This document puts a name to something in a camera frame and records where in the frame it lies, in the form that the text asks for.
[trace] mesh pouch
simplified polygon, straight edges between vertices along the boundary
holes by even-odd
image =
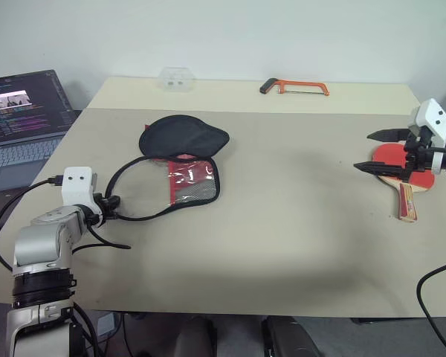
[[[146,221],[218,198],[218,169],[211,158],[142,156],[121,167],[106,188],[118,195],[117,218]]]

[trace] laptop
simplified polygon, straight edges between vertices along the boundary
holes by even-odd
[[[0,191],[29,186],[75,120],[55,71],[0,78]]]

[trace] black pouch trim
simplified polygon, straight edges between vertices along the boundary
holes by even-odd
[[[135,164],[144,161],[144,160],[166,160],[166,161],[173,161],[173,162],[194,162],[194,161],[208,161],[213,167],[213,176],[215,179],[215,188],[216,188],[216,194],[211,199],[201,199],[201,200],[195,200],[191,202],[180,202],[176,203],[170,207],[165,208],[164,210],[161,210],[160,212],[153,214],[151,216],[145,216],[145,217],[128,217],[123,216],[121,214],[117,214],[117,218],[123,219],[124,221],[148,221],[150,219],[154,219],[160,216],[163,216],[164,214],[173,212],[174,210],[179,210],[181,208],[187,208],[187,207],[194,207],[194,206],[202,206],[206,205],[208,203],[211,203],[215,201],[219,194],[220,194],[220,178],[218,174],[218,167],[216,167],[216,163],[212,158],[208,157],[195,157],[195,158],[176,158],[174,156],[141,156],[139,158],[135,158],[134,160],[128,162],[124,166],[122,166],[112,177],[111,180],[109,180],[109,183],[106,187],[106,198],[110,197],[112,195],[112,191],[114,189],[114,186],[117,183],[117,180],[119,179],[120,175],[124,171],[126,171],[131,166],[134,166]]]

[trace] white wall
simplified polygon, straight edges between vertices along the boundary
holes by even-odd
[[[111,75],[408,83],[446,106],[446,0],[0,0],[0,76],[54,68],[75,108]]]

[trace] laptop screen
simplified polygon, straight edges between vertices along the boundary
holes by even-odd
[[[0,145],[64,135],[75,120],[55,71],[0,78]]]

